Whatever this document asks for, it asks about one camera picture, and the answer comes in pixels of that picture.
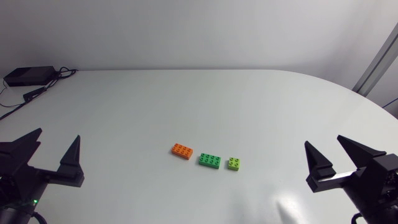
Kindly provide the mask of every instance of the black power adapter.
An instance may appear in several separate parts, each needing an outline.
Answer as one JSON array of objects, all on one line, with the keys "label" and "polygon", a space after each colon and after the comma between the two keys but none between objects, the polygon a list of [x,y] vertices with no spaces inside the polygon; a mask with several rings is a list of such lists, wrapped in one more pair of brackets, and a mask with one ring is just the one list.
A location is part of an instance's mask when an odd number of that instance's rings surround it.
[{"label": "black power adapter", "polygon": [[9,86],[47,85],[57,74],[53,66],[17,68],[4,81]]}]

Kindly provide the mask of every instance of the lego stud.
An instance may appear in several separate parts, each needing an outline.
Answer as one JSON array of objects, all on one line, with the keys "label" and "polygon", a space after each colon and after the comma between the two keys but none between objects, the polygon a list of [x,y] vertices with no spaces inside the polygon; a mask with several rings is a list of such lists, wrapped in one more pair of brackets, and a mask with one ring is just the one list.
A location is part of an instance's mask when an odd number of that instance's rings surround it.
[{"label": "lego stud", "polygon": [[220,168],[220,160],[221,160],[220,157],[202,153],[199,158],[199,165],[219,169]]},{"label": "lego stud", "polygon": [[228,162],[228,169],[238,171],[240,166],[240,160],[237,158],[230,157]]}]

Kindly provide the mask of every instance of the orange lego brick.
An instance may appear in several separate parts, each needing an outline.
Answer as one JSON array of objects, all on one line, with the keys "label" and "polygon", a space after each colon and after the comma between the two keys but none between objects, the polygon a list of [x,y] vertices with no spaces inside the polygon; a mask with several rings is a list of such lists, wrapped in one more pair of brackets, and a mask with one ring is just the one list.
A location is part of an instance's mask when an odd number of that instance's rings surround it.
[{"label": "orange lego brick", "polygon": [[180,144],[175,143],[172,153],[175,155],[178,155],[184,159],[189,159],[192,156],[193,149],[190,149],[188,147],[182,146]]}]

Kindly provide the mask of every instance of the lego brick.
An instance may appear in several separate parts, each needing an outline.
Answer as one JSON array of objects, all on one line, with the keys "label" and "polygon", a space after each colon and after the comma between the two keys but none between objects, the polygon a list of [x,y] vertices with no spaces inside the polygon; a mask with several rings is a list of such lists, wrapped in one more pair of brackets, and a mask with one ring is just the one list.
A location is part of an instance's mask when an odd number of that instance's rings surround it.
[{"label": "lego brick", "polygon": [[199,164],[203,166],[212,167],[218,169],[220,167],[221,158],[218,156],[212,156],[209,154],[200,154]]},{"label": "lego brick", "polygon": [[239,170],[239,166],[241,165],[241,160],[237,158],[230,157],[228,161],[228,169],[231,170]]},{"label": "lego brick", "polygon": [[177,144],[177,143],[175,143],[174,147],[172,148],[172,154],[180,156],[184,159],[191,158],[192,153],[193,153],[193,149],[188,148],[183,145],[180,145],[180,144]]}]

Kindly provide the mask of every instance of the black cable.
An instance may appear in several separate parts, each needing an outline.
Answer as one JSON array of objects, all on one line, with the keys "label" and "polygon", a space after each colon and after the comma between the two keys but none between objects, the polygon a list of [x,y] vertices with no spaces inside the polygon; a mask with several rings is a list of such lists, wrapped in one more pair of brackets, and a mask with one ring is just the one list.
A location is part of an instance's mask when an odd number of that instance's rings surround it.
[{"label": "black cable", "polygon": [[393,101],[391,101],[390,103],[386,104],[386,105],[383,106],[382,108],[385,108],[386,106],[390,105],[391,103],[395,102],[396,100],[398,100],[398,98],[394,99]]},{"label": "black cable", "polygon": [[[32,100],[34,100],[34,99],[36,99],[37,97],[39,97],[41,94],[43,94],[43,93],[44,93],[45,91],[47,91],[49,88],[53,87],[60,79],[69,78],[69,77],[71,77],[72,75],[74,75],[77,71],[78,71],[77,69],[69,69],[69,68],[67,68],[67,67],[62,67],[62,68],[60,68],[60,70],[57,72],[57,75],[55,76],[55,78],[54,78],[53,80],[51,80],[50,83],[49,83],[46,87],[44,87],[43,90],[42,90],[40,93],[36,94],[36,95],[33,96],[31,99],[29,99],[29,100],[27,100],[27,101],[25,101],[25,102],[23,102],[23,103],[21,103],[21,104],[19,104],[19,105],[5,106],[5,107],[14,107],[14,106],[17,106],[17,107],[14,108],[12,111],[10,111],[10,112],[8,112],[8,113],[2,115],[2,116],[0,117],[0,120],[6,118],[7,116],[9,116],[10,114],[12,114],[13,112],[15,112],[15,111],[21,109],[23,106],[25,106],[26,104],[30,103]],[[65,72],[70,72],[70,74],[69,74],[69,75],[62,76],[62,73],[65,73]]]},{"label": "black cable", "polygon": [[6,84],[4,84],[4,79],[2,80],[2,85],[4,85],[4,88],[0,91],[0,94],[7,88]]},{"label": "black cable", "polygon": [[21,103],[20,103],[20,104],[17,104],[17,105],[12,105],[12,106],[6,106],[6,105],[2,105],[2,104],[0,103],[0,106],[6,107],[6,108],[15,107],[15,106],[19,106],[19,105],[21,105]]},{"label": "black cable", "polygon": [[351,219],[351,224],[356,224],[356,219],[362,217],[362,214],[357,213],[353,216],[353,218]]},{"label": "black cable", "polygon": [[37,212],[34,212],[34,213],[32,214],[32,217],[36,218],[37,221],[39,222],[39,224],[47,224],[47,222],[45,221],[44,217],[41,216],[41,215],[40,215],[39,213],[37,213]]}]

